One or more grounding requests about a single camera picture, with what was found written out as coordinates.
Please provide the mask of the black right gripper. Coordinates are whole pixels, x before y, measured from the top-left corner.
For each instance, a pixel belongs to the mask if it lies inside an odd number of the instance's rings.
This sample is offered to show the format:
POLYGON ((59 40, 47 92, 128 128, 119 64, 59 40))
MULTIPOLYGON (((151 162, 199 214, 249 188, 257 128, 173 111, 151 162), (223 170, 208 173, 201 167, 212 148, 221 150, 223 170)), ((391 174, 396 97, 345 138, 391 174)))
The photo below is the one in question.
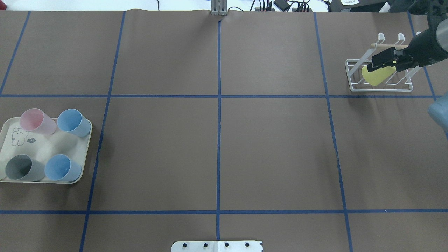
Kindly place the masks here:
POLYGON ((380 69, 395 65, 395 70, 401 72, 409 68, 426 67, 447 59, 447 16, 429 16, 428 25, 427 30, 416 35, 406 48, 397 50, 397 54, 396 47, 390 47, 372 56, 371 67, 380 69))

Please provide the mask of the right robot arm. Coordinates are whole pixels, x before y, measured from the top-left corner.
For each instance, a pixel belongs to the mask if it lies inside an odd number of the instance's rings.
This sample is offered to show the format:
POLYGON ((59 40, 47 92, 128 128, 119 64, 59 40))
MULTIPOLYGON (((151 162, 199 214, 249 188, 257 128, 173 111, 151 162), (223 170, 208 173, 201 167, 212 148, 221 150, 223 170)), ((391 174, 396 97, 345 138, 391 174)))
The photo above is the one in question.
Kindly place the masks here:
MULTIPOLYGON (((412 33, 423 32, 429 28, 429 25, 426 24, 426 16, 408 13, 378 13, 374 16, 373 21, 378 26, 378 32, 387 32, 387 37, 402 31, 408 32, 407 35, 411 36, 412 33)), ((423 88, 428 88, 428 90, 423 95, 410 92, 386 92, 373 94, 373 97, 385 99, 388 102, 397 99, 399 103, 405 105, 406 110, 417 114, 418 120, 411 123, 411 128, 420 125, 421 130, 417 130, 417 133, 437 131, 438 137, 446 141, 447 133, 442 132, 441 127, 432 120, 427 110, 447 93, 447 60, 422 68, 413 77, 413 83, 416 89, 423 85, 423 88)))

